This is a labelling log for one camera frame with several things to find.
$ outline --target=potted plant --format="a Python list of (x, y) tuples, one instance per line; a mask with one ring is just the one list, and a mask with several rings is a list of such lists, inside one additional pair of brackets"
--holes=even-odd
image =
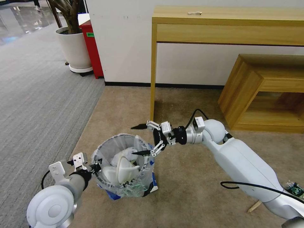
[(66, 20), (67, 27), (56, 30), (64, 57), (70, 70), (75, 73), (89, 72), (92, 69), (85, 39), (78, 24), (80, 0), (48, 0), (59, 9)]

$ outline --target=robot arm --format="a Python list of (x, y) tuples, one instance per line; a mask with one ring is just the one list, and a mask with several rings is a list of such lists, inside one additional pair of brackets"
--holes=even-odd
[[(202, 143), (213, 153), (217, 163), (237, 182), (255, 184), (275, 189), (277, 192), (239, 184), (246, 194), (255, 197), (275, 215), (287, 219), (284, 228), (304, 227), (304, 204), (291, 198), (280, 185), (273, 169), (241, 140), (233, 138), (216, 120), (204, 121), (195, 117), (186, 126), (171, 128), (169, 122), (157, 124), (148, 121), (134, 129), (148, 128), (153, 131), (155, 147), (151, 151), (139, 151), (135, 154), (157, 156), (167, 145), (176, 143)], [(101, 170), (101, 160), (86, 165), (86, 154), (73, 156), (74, 172), (68, 175), (68, 163), (58, 161), (49, 166), (55, 185), (41, 190), (31, 200), (27, 209), (27, 220), (31, 227), (56, 228), (68, 227), (79, 208), (82, 192), (86, 189), (91, 176)]]
[[(195, 117), (186, 129), (183, 126), (171, 129), (169, 122), (157, 124), (147, 122), (147, 128), (153, 131), (155, 147), (151, 155), (157, 156), (167, 145), (202, 143), (213, 153), (217, 163), (237, 182), (265, 186), (279, 192), (286, 192), (280, 185), (274, 170), (241, 140), (233, 138), (224, 125), (216, 120), (204, 121)], [(259, 187), (238, 185), (246, 194), (259, 199), (275, 215), (293, 219), (290, 223), (304, 225), (304, 204), (284, 194)]]
[(86, 154), (76, 154), (69, 162), (74, 165), (74, 172), (70, 175), (68, 175), (69, 165), (65, 160), (49, 165), (55, 185), (42, 189), (29, 203), (27, 220), (30, 226), (68, 227), (81, 204), (82, 192), (88, 186), (92, 174), (101, 170), (101, 161), (88, 166)]

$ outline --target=trash can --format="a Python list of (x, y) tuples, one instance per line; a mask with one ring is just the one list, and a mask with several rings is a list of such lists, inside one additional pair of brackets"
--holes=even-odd
[(136, 151), (151, 150), (152, 145), (146, 143), (141, 137), (130, 134), (119, 134), (113, 136), (98, 146), (92, 154), (92, 164), (102, 159), (101, 170), (96, 173), (97, 185), (106, 190), (108, 196), (117, 200), (121, 197), (143, 197), (158, 189), (153, 173), (154, 158), (152, 156), (140, 156), (132, 161), (133, 166), (138, 167), (138, 174), (135, 178), (124, 183), (113, 183), (105, 177), (103, 173), (106, 168), (113, 167), (117, 162), (115, 155), (132, 148)]
[(83, 23), (82, 25), (80, 25), (80, 27), (85, 38), (85, 44), (89, 52), (95, 78), (97, 79), (99, 77), (104, 77), (91, 20), (88, 20), (87, 22)]

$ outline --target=wooden shelf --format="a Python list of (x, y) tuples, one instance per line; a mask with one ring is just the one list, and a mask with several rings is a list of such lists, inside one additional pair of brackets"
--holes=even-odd
[(290, 132), (298, 132), (304, 129), (304, 120), (295, 110), (280, 103), (278, 98), (256, 96), (235, 127), (242, 130), (254, 127), (264, 131), (291, 128)]
[(233, 130), (304, 133), (304, 57), (240, 54), (218, 103)]

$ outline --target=shiny floor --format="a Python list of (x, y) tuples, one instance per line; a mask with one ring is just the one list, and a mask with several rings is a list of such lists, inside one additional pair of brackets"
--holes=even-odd
[(41, 12), (33, 2), (0, 6), (0, 46), (33, 33), (55, 22), (49, 7), (41, 6)]

